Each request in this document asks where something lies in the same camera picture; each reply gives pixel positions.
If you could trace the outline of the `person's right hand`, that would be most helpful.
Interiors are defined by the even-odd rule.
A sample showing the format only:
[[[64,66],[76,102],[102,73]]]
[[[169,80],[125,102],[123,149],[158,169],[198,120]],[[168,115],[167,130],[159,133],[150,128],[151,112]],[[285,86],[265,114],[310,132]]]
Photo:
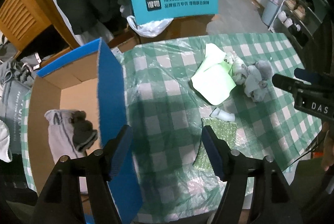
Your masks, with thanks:
[[[327,171],[334,162],[333,159],[333,138],[330,137],[332,126],[328,122],[322,124],[321,132],[325,132],[325,139],[323,144],[323,158],[321,166],[324,171]]]

